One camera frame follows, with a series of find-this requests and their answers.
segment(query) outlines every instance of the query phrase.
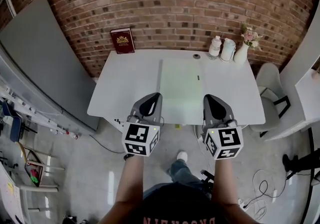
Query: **gray chair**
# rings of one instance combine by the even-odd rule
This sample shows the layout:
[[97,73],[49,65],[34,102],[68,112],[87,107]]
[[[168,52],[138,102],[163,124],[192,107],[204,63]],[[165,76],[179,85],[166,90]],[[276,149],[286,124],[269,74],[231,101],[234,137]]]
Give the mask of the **gray chair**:
[[[250,128],[260,132],[260,137],[262,137],[280,124],[280,118],[290,107],[290,101],[282,89],[279,70],[274,64],[263,64],[255,81],[260,92],[266,121],[264,124],[250,125]],[[278,113],[276,105],[282,102],[286,102],[286,105]]]

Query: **wall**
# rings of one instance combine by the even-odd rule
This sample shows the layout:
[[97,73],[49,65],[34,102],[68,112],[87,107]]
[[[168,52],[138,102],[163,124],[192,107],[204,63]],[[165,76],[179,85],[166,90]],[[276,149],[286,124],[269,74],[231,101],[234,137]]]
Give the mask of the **wall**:
[[[12,0],[19,12],[32,0]],[[75,54],[98,77],[110,50],[109,31],[130,26],[137,49],[208,50],[215,35],[240,42],[241,23],[263,35],[249,61],[281,66],[306,33],[314,0],[48,0]],[[8,11],[0,8],[0,26]]]

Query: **book cover emblem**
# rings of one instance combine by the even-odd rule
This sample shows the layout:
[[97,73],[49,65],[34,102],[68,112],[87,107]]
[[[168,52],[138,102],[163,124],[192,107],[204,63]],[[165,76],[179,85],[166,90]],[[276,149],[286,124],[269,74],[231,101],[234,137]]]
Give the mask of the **book cover emblem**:
[[128,40],[126,37],[119,36],[119,37],[116,39],[116,42],[117,42],[118,44],[123,44],[123,43],[128,43],[129,40]]

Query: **white bottle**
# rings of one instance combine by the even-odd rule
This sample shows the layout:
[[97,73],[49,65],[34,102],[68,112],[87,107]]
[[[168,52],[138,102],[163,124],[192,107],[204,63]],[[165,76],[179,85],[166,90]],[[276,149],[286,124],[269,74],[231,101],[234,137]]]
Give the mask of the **white bottle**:
[[209,48],[209,58],[211,60],[214,60],[218,57],[220,52],[220,46],[221,46],[220,36],[216,36],[214,39],[212,39],[211,45]]
[[233,59],[236,48],[236,43],[233,40],[225,38],[224,40],[224,48],[222,49],[220,59],[223,62],[229,62]]

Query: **red book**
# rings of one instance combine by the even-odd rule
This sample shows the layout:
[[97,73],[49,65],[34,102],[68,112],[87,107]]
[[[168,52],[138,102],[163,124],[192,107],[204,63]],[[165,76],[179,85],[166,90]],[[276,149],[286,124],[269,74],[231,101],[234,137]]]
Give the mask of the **red book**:
[[134,41],[130,28],[117,29],[110,31],[112,42],[118,54],[134,53]]

